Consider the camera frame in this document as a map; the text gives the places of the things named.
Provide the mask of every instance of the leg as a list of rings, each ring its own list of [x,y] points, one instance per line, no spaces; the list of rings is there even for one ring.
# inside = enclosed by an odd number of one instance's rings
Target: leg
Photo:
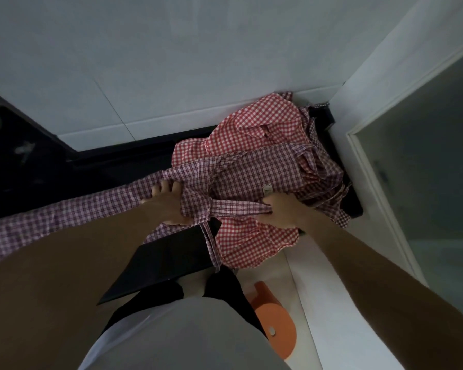
[[[173,280],[161,282],[154,286],[143,288],[130,301],[120,306],[111,316],[103,332],[121,319],[141,310],[154,306],[169,304],[184,298],[184,290]]]
[[[257,318],[255,311],[242,292],[240,282],[228,267],[221,266],[221,270],[218,273],[211,275],[206,282],[204,297],[217,298],[218,300],[225,301],[240,314],[243,319],[266,336],[259,318]]]

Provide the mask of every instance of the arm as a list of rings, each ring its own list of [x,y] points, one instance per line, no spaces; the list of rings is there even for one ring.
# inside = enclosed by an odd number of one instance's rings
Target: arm
[[[132,210],[52,233],[1,261],[0,368],[48,368],[146,236],[162,222],[192,223],[180,214],[181,191],[162,181]]]
[[[358,310],[407,370],[463,369],[463,314],[394,263],[294,196],[264,198],[257,219],[298,227],[319,245]]]

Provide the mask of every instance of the hand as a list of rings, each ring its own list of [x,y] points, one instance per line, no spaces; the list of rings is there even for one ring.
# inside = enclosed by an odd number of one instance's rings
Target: hand
[[[255,216],[262,224],[270,224],[278,228],[296,228],[302,217],[308,215],[311,209],[298,201],[293,194],[272,193],[263,199],[265,204],[271,205],[271,214]]]
[[[184,217],[180,212],[180,196],[182,194],[182,184],[175,181],[170,188],[167,180],[161,181],[161,187],[157,184],[151,188],[152,197],[143,199],[141,209],[161,216],[161,221],[165,224],[185,224],[193,223],[192,217]]]

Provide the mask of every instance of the tag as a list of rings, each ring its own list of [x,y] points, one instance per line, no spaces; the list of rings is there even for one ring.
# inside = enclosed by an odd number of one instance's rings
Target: tag
[[[266,184],[263,186],[264,197],[271,195],[273,192],[272,184]]]

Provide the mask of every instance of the orange object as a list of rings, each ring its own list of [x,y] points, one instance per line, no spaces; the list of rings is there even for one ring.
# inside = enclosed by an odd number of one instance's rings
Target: orange object
[[[271,347],[284,360],[297,343],[297,329],[290,314],[263,282],[254,284],[257,296],[250,302],[269,339]]]

